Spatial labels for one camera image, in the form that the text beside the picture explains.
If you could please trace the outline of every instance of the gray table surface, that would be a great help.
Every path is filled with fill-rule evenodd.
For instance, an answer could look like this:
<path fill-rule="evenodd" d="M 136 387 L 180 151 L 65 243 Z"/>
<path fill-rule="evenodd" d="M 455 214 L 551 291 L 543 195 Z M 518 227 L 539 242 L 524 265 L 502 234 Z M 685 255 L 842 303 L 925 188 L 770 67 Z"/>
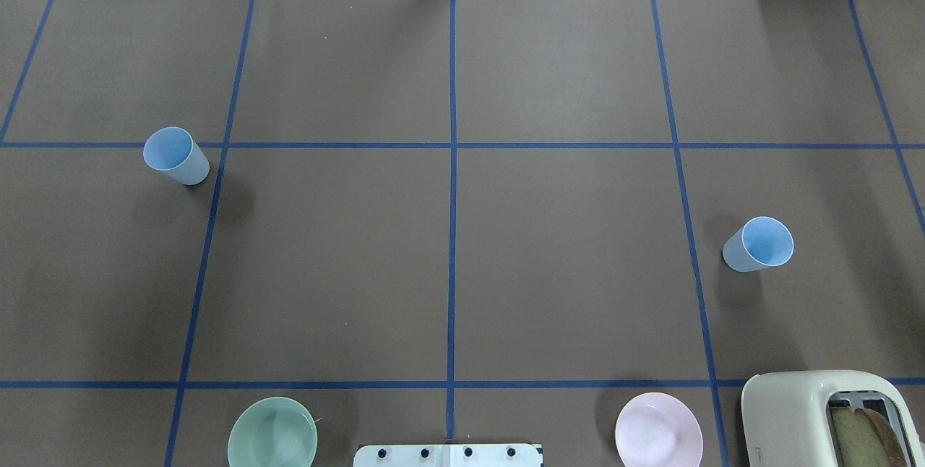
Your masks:
<path fill-rule="evenodd" d="M 529 441 L 621 465 L 645 391 L 746 465 L 744 381 L 925 428 L 925 0 L 3 0 L 0 464 L 315 465 Z M 181 125 L 212 171 L 145 168 Z M 796 253 L 737 275 L 774 216 Z"/>

